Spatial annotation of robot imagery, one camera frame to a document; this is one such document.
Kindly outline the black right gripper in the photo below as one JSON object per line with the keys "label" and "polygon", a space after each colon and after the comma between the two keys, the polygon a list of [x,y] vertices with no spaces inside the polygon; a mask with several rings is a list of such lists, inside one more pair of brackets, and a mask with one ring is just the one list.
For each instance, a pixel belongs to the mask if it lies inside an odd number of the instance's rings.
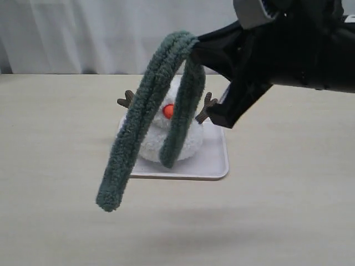
{"label": "black right gripper", "polygon": [[[342,1],[272,1],[276,19],[252,29],[239,22],[198,37],[191,58],[230,83],[207,108],[213,124],[228,129],[272,84],[354,92],[354,15]],[[255,34],[249,62],[248,38]]]}

